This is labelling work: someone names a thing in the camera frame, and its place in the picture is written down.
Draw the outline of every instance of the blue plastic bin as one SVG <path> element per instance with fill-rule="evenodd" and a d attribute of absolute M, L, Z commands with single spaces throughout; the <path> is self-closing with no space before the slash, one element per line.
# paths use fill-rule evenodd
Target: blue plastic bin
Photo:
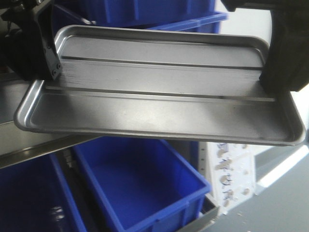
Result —
<path fill-rule="evenodd" d="M 74 147 L 113 232 L 173 232 L 198 217 L 209 183 L 166 141 L 102 137 Z"/>
<path fill-rule="evenodd" d="M 53 154 L 0 170 L 0 231 L 86 232 Z"/>
<path fill-rule="evenodd" d="M 79 0 L 97 26 L 129 27 L 203 17 L 215 0 Z"/>
<path fill-rule="evenodd" d="M 151 30 L 190 31 L 219 33 L 220 22 L 227 19 L 227 13 L 211 12 L 206 17 L 150 27 Z"/>

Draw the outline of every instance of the metal part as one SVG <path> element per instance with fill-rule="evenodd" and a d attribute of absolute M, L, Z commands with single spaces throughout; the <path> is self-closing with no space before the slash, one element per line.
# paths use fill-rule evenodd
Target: metal part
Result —
<path fill-rule="evenodd" d="M 24 80 L 54 80 L 61 67 L 51 27 L 54 0 L 5 2 L 0 28 L 0 53 L 5 63 Z"/>
<path fill-rule="evenodd" d="M 17 163 L 21 163 L 39 156 L 47 155 L 51 152 L 59 151 L 67 147 L 87 142 L 95 139 L 94 136 L 63 136 L 59 139 L 50 139 L 44 142 L 39 141 L 33 147 L 27 147 L 22 150 L 14 151 L 4 155 L 0 155 L 0 169 Z"/>
<path fill-rule="evenodd" d="M 13 115 L 27 88 L 28 83 L 15 73 L 0 75 L 0 168 L 95 138 L 32 133 L 17 128 Z"/>
<path fill-rule="evenodd" d="M 72 26 L 56 39 L 63 74 L 35 81 L 23 130 L 294 145 L 304 126 L 288 91 L 258 82 L 250 37 Z"/>
<path fill-rule="evenodd" d="M 272 39 L 260 76 L 268 93 L 299 91 L 309 83 L 309 1 L 222 0 L 226 8 L 271 10 Z"/>

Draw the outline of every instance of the metal tray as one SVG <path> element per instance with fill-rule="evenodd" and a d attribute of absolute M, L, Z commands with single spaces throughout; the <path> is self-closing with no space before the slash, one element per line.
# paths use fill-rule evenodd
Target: metal tray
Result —
<path fill-rule="evenodd" d="M 295 145 L 305 136 L 290 92 L 268 96 L 257 38 L 70 26 L 63 74 L 35 81 L 15 114 L 23 130 Z"/>

